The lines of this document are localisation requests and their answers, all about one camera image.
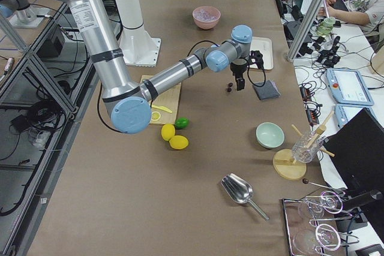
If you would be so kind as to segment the arm base mount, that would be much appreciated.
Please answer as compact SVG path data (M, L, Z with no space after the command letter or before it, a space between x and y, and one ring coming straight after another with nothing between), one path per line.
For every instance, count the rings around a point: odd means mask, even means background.
M1 0L1 15L15 28L37 28L43 21L38 15L46 14L45 8L35 8L28 0Z

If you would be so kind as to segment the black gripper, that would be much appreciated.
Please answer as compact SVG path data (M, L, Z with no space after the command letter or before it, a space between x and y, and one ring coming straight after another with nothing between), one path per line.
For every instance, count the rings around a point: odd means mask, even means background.
M244 89L244 73L247 70L248 62L244 59L237 59L230 63L230 70L236 79L236 90Z

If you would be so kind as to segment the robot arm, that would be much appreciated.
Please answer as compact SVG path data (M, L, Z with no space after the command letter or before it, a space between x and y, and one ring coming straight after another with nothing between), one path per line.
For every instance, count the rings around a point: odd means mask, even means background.
M123 133L135 134L149 125L149 101L156 99L159 94L205 67L219 72L233 61L250 55L253 32L247 25L238 25L232 29L231 38L218 47L199 49L150 79L136 83L130 78L102 0L60 1L71 10L104 86L103 102L112 124Z

